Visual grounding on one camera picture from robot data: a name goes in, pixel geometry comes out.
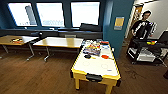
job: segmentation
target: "window frame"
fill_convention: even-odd
[[[16,22],[16,20],[15,20],[15,18],[14,18],[14,15],[13,15],[13,13],[12,13],[10,7],[9,7],[9,4],[10,4],[10,3],[20,3],[20,4],[21,4],[21,3],[30,3],[31,8],[32,8],[32,11],[33,11],[34,19],[35,19],[35,21],[36,21],[36,25],[23,25],[23,26],[18,26],[18,25],[17,25],[17,22]],[[32,6],[32,5],[33,5],[33,4],[32,4],[31,2],[8,2],[8,3],[7,3],[7,8],[8,8],[9,14],[10,14],[10,16],[12,17],[12,20],[13,20],[13,22],[14,22],[14,24],[15,24],[16,27],[37,27],[37,26],[38,26],[38,24],[37,24],[37,19],[36,19],[36,16],[35,16],[35,13],[34,13],[33,6]]]

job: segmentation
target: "table leg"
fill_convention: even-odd
[[[33,49],[32,49],[32,46],[31,46],[30,43],[28,43],[28,44],[29,44],[29,48],[30,48],[30,51],[31,51],[32,55],[27,58],[27,61],[30,60],[30,58],[32,58],[32,57],[34,56],[34,51],[33,51]]]
[[[47,61],[47,58],[50,56],[50,52],[49,52],[49,49],[48,47],[46,46],[46,49],[47,49],[47,56],[44,58],[44,61],[46,62]]]
[[[79,54],[79,48],[77,48],[77,54]]]
[[[2,46],[3,46],[3,48],[5,49],[6,53],[9,53],[7,47],[6,47],[5,45],[2,45]]]
[[[76,86],[76,90],[79,89],[79,79],[75,78],[75,86]]]
[[[106,87],[106,93],[105,94],[110,94],[113,86],[112,85],[107,85]]]

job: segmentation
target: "wall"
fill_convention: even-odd
[[[113,3],[111,3],[111,6],[113,6],[113,8],[112,8],[111,14],[109,14],[111,15],[110,24],[108,25],[108,27],[104,25],[104,27],[106,28],[104,29],[103,34],[106,34],[106,35],[103,36],[103,39],[108,40],[110,42],[111,47],[114,47],[115,49],[114,51],[115,58],[119,58],[120,50],[124,40],[124,34],[126,31],[129,15],[131,13],[134,0],[112,0],[112,1]],[[124,24],[123,24],[122,30],[114,30],[116,17],[124,17]]]
[[[5,29],[5,28],[9,28],[9,26],[7,25],[7,21],[5,20],[2,3],[0,1],[0,29]]]
[[[2,4],[2,9],[1,11],[4,12],[4,21],[0,22],[0,24],[3,24],[3,29],[24,29],[24,27],[20,26],[17,27],[15,25],[15,22],[12,18],[12,16],[10,15],[10,11],[8,9],[8,5],[7,3],[16,3],[16,2],[26,2],[26,3],[31,3],[32,4],[32,9],[37,21],[37,27],[31,27],[29,26],[28,29],[49,29],[50,27],[42,27],[41,23],[40,23],[40,18],[38,15],[38,11],[36,8],[36,2],[62,2],[63,3],[63,10],[64,10],[64,20],[65,20],[65,26],[66,27],[72,27],[72,19],[71,19],[71,7],[70,7],[70,3],[71,1],[74,0],[3,0],[1,1]],[[99,25],[102,26],[103,25],[103,17],[104,17],[104,7],[105,7],[105,0],[76,0],[76,1],[100,1],[100,15],[99,15]]]

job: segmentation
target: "white wall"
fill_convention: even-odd
[[[152,38],[159,38],[163,31],[168,28],[168,0],[159,0],[151,3],[146,3],[143,6],[142,13],[146,10],[152,12],[148,18],[150,22],[157,23],[157,29]]]

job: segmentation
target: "white tabletop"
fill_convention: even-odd
[[[37,38],[38,37],[7,35],[7,36],[0,37],[0,44],[2,45],[23,45]],[[13,39],[21,39],[22,42],[13,43],[12,41]]]
[[[100,48],[101,48],[100,56],[92,55],[92,57],[96,59],[93,59],[93,58],[86,59],[84,57],[86,54],[84,54],[82,50],[76,60],[74,69],[84,71],[86,73],[102,75],[102,76],[103,75],[117,76],[118,71],[117,71],[115,60],[104,59],[101,57],[102,55],[108,55],[109,58],[114,58],[110,47],[101,45]]]
[[[80,38],[60,38],[60,37],[47,37],[43,40],[36,42],[33,45],[37,46],[52,46],[52,47],[68,47],[80,48],[83,39]]]

